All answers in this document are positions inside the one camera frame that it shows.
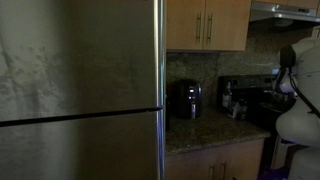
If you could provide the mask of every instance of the kitchen wall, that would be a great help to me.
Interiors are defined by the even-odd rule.
[[[273,27],[276,19],[251,22],[247,46],[241,52],[169,52],[167,53],[167,93],[170,96],[172,83],[181,78],[191,78],[202,83],[203,104],[216,104],[219,76],[271,74],[279,67],[277,52],[283,46],[311,36],[311,28],[283,29]]]

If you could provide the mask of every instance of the stainless steel refrigerator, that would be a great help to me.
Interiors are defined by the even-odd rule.
[[[163,179],[162,0],[0,0],[0,179]]]

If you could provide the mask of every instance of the kitchen counter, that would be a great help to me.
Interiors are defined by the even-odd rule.
[[[170,117],[166,132],[166,155],[269,137],[270,133],[247,121],[228,117],[214,109],[205,109],[194,120]]]

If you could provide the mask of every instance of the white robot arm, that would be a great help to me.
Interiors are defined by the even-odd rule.
[[[281,49],[280,65],[276,90],[298,91],[298,98],[278,118],[277,131],[283,139],[312,147],[296,153],[289,180],[320,179],[320,40],[303,39]],[[288,88],[293,66],[297,67],[299,86],[295,87],[291,79]]]

